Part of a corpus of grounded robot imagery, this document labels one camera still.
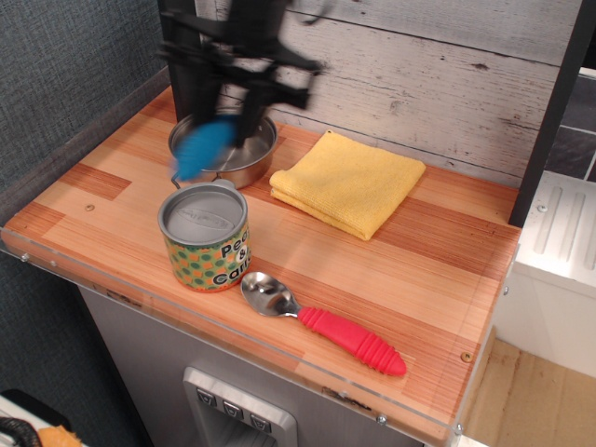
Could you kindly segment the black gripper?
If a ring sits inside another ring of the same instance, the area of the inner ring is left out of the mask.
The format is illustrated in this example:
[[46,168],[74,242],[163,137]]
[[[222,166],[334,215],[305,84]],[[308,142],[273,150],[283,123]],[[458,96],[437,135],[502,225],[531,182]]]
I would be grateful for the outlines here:
[[240,148],[260,124],[272,103],[305,109],[309,87],[293,88],[277,81],[277,69],[287,66],[318,75],[318,62],[286,47],[279,38],[288,1],[232,1],[225,20],[199,17],[180,9],[165,9],[169,25],[160,55],[189,70],[190,116],[195,128],[211,122],[223,84],[248,90],[237,118],[234,145]]

